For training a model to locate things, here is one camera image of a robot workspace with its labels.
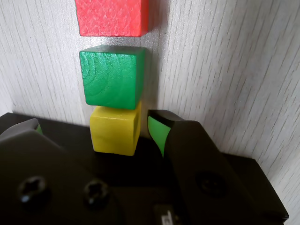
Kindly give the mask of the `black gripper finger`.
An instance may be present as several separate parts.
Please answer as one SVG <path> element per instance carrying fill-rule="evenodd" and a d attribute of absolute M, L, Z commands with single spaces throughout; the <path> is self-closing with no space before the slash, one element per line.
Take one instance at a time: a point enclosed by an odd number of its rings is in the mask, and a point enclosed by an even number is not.
<path fill-rule="evenodd" d="M 37 119 L 0 136 L 3 225 L 123 225 L 109 187 L 38 129 Z"/>
<path fill-rule="evenodd" d="M 148 131 L 186 225 L 274 225 L 277 195 L 258 163 L 221 153 L 202 125 L 149 110 Z"/>

